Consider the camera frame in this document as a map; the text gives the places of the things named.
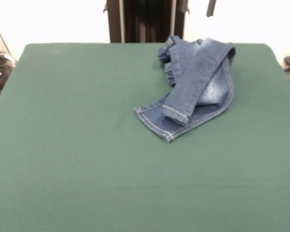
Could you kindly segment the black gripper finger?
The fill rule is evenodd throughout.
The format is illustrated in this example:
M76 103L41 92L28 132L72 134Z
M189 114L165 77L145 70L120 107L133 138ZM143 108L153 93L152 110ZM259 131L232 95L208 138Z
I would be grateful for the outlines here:
M216 6L216 0L209 0L206 16L212 17Z

